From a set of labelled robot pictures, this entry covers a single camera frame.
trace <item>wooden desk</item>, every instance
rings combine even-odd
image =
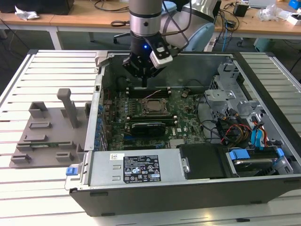
[[[221,9],[232,0],[223,0]],[[296,12],[288,5],[288,1],[279,1],[277,6],[283,10]],[[234,7],[229,7],[227,11],[233,13]],[[279,19],[278,21],[260,21],[256,16],[257,9],[251,8],[247,10],[245,17],[238,17],[240,21],[239,28],[233,33],[233,36],[246,38],[259,38],[268,36],[274,39],[301,39],[301,26],[293,26],[291,23]],[[228,20],[237,21],[229,13],[225,13]],[[220,32],[222,29],[222,19],[219,16],[216,21],[215,31]]]
[[[233,0],[223,0],[221,8],[229,2],[233,2]],[[119,3],[118,0],[113,0],[113,2],[106,2],[104,7],[107,9],[114,9],[127,5],[127,3]],[[293,8],[288,6],[288,1],[277,2],[277,5],[284,10],[294,11]],[[228,11],[233,12],[233,7],[230,7]],[[278,22],[261,22],[255,17],[257,11],[257,9],[249,9],[245,17],[239,17],[240,26],[238,30],[233,33],[233,37],[301,39],[301,26],[293,26],[281,19],[279,19]],[[117,28],[111,27],[111,22],[114,20],[129,20],[128,13],[109,13],[98,10],[89,0],[75,0],[71,12],[66,16],[40,15],[39,19],[29,21],[23,21],[15,14],[0,14],[0,17],[11,29],[48,31],[55,49],[58,50],[63,48],[59,32],[89,32],[91,39],[93,38],[93,32],[129,32],[129,26]],[[226,13],[226,18],[236,21],[236,19],[228,13]],[[6,29],[6,26],[0,23],[0,29]],[[214,36],[218,36],[221,30],[221,18],[218,17]]]
[[[117,9],[128,6],[127,3],[107,1],[105,9]],[[76,26],[76,27],[101,27],[112,28],[111,22],[114,20],[128,21],[129,13],[110,13],[96,9],[89,0],[76,0],[71,12],[67,16],[55,15],[50,24],[52,26]]]

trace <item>white sticker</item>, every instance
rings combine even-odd
[[[110,154],[110,160],[123,160],[124,153]]]

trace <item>blue latch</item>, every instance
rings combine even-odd
[[[282,151],[281,148],[277,148],[277,154],[279,155],[279,158],[281,158],[282,156],[284,156],[284,152]]]
[[[230,158],[232,160],[236,159],[250,159],[249,153],[246,149],[234,149],[229,152]]]
[[[66,176],[75,176],[77,175],[78,168],[77,167],[68,167],[66,170]]]

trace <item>workbench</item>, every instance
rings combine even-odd
[[[252,58],[253,53],[244,54]],[[230,226],[250,220],[245,224],[285,226],[301,222],[301,190],[286,193],[268,204],[91,218],[64,189],[66,168],[9,169],[11,154],[30,117],[27,110],[32,101],[44,101],[46,107],[62,107],[56,97],[59,88],[71,89],[71,100],[76,106],[92,100],[97,75],[95,56],[96,51],[89,50],[40,50],[28,54],[0,97],[0,225]],[[260,67],[256,74],[263,84],[274,81],[266,88],[283,112],[301,114],[300,97],[292,99],[298,92],[293,76],[274,57],[262,54],[259,60],[260,65],[252,59],[250,64]],[[273,64],[278,69],[270,69]],[[276,73],[277,78],[266,71]]]
[[[221,8],[229,2],[232,2],[232,0],[223,0]],[[121,8],[127,5],[127,3],[117,1],[108,1],[105,3],[107,9]],[[288,1],[277,2],[277,5],[284,10],[295,11],[288,6]],[[228,11],[232,12],[233,7],[230,7]],[[301,39],[301,26],[293,26],[289,22],[282,21],[281,19],[279,19],[278,22],[261,22],[254,16],[257,11],[257,9],[249,9],[245,17],[239,17],[240,26],[238,30],[233,33],[233,37]],[[111,27],[111,22],[114,20],[129,20],[129,13],[103,12],[96,9],[89,0],[75,0],[69,15],[66,16],[43,14],[39,16],[39,19],[23,21],[15,14],[0,14],[1,19],[13,30],[48,31],[54,48],[57,50],[63,49],[60,32],[88,32],[90,40],[94,40],[93,32],[129,32],[129,26]],[[226,13],[226,18],[235,21],[235,18],[228,13]],[[0,29],[7,29],[7,27],[0,23]],[[214,37],[217,37],[221,30],[221,18],[218,17]]]

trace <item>floor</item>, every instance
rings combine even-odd
[[[16,35],[31,49],[54,49],[48,32],[17,31]],[[0,40],[0,94],[28,51],[16,35],[8,31],[7,39]],[[120,44],[115,45],[113,44],[114,35],[113,33],[95,33],[96,41],[90,42],[87,32],[62,32],[63,46],[65,49],[129,50],[130,37],[119,39]],[[226,50],[229,52],[256,52],[253,46],[255,39],[244,39],[242,47],[237,46],[238,41],[240,38],[233,38]],[[214,48],[214,51],[221,50],[222,44],[217,44]],[[290,70],[296,60],[301,57],[301,41],[276,40],[271,52]],[[301,61],[295,66],[292,74],[298,80],[301,79]]]

